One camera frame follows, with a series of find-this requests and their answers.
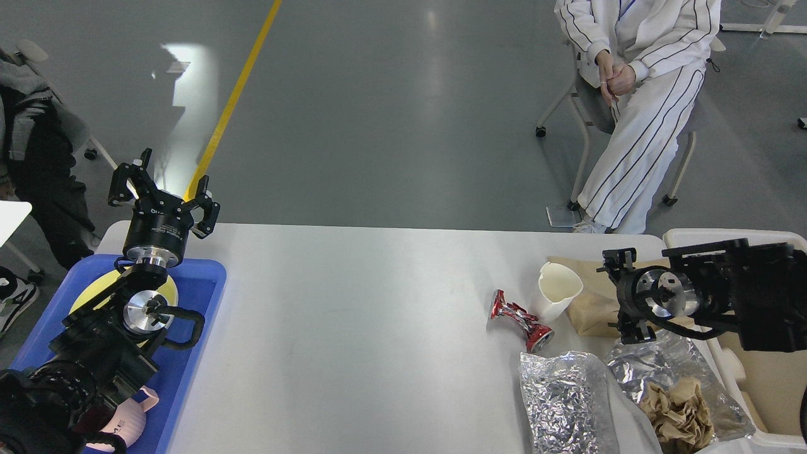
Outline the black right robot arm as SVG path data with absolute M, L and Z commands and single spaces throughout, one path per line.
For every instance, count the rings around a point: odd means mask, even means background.
M 805 252 L 746 238 L 663 250 L 666 265 L 636 265 L 634 248 L 604 250 L 616 291 L 613 326 L 625 346 L 709 341 L 737 334 L 750 352 L 805 351 Z

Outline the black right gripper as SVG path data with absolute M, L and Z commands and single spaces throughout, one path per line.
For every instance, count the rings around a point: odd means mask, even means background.
M 655 342 L 656 334 L 646 314 L 652 312 L 655 317 L 669 319 L 669 311 L 657 299 L 658 279 L 669 269 L 662 265 L 637 269 L 635 248 L 603 250 L 602 256 L 603 263 L 596 271 L 605 273 L 616 285 L 620 304 L 617 321 L 609 322 L 609 327 L 619 331 L 623 345 Z

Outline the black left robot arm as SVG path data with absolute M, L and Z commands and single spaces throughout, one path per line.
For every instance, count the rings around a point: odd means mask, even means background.
M 209 236 L 220 206 L 198 181 L 185 201 L 160 190 L 149 176 L 152 149 L 113 172 L 112 206 L 132 204 L 119 276 L 63 319 L 52 339 L 54 357 L 31 373 L 2 371 L 2 452 L 79 453 L 107 445 L 124 453 L 124 438 L 103 432 L 102 417 L 132 397 L 158 371 L 160 347 L 194 347 L 204 332 L 201 313 L 171 305 L 159 293 L 169 270 L 183 261 L 189 234 Z

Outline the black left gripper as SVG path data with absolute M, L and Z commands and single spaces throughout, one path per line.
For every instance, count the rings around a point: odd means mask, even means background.
M 183 262 L 190 232 L 205 239 L 214 231 L 220 204 L 207 193 L 209 176 L 202 176 L 193 198 L 180 204 L 180 213 L 159 212 L 158 187 L 148 172 L 152 153 L 152 149 L 145 149 L 139 159 L 118 165 L 110 181 L 107 204 L 133 207 L 123 256 L 131 262 L 171 268 Z M 194 209 L 204 212 L 200 221 L 194 221 Z

